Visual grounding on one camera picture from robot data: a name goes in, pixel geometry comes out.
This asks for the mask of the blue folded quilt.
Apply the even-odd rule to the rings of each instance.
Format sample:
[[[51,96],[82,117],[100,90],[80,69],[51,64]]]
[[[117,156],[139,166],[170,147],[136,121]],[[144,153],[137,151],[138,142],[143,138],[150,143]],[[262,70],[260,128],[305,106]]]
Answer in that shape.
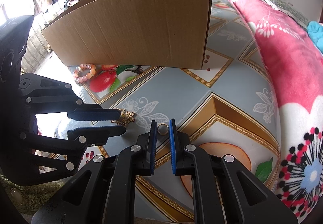
[[[313,44],[323,53],[323,25],[315,21],[311,21],[307,26],[307,32]]]

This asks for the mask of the grey lace pillow cover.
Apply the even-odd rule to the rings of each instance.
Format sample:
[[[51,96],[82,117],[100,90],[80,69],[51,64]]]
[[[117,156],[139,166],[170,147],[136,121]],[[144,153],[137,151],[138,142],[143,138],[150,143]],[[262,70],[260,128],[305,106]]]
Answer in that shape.
[[[307,26],[310,21],[303,15],[301,12],[296,10],[294,7],[289,5],[284,0],[263,0],[267,4],[269,4],[273,9],[283,12],[288,15],[295,22],[297,22],[304,30],[307,30]]]

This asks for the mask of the brown cardboard box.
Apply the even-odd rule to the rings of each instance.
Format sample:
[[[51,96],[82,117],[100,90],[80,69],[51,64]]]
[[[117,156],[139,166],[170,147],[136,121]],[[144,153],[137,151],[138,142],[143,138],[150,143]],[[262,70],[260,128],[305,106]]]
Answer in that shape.
[[[201,69],[212,0],[81,0],[42,34],[66,66]]]

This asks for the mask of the green fuzzy sleeve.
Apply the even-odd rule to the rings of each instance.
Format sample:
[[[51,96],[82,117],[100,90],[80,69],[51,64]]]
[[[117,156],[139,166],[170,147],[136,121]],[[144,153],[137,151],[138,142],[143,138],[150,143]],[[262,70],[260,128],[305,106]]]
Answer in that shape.
[[[33,186],[19,186],[1,174],[1,185],[20,214],[35,214],[62,186],[61,180]]]

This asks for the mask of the pink floral blanket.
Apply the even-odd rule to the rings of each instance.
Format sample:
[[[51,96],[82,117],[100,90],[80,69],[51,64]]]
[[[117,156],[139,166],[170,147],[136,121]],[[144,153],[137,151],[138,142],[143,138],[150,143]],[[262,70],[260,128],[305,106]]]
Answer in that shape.
[[[281,125],[277,197],[299,223],[322,223],[322,53],[265,0],[229,0],[254,35],[275,89]]]

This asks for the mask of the fruit print tablecloth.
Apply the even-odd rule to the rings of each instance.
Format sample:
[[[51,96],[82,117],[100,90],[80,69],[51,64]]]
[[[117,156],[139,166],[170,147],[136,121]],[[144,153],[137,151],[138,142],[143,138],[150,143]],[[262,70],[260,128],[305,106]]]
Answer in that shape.
[[[271,79],[246,23],[227,0],[213,0],[208,44],[200,70],[113,68],[112,81],[95,92],[85,86],[85,102],[135,113],[126,133],[88,148],[85,165],[96,155],[119,154],[159,126],[155,171],[136,180],[135,215],[162,222],[194,219],[191,178],[172,173],[171,118],[178,131],[215,156],[231,154],[269,189],[275,189],[280,160],[280,122]]]

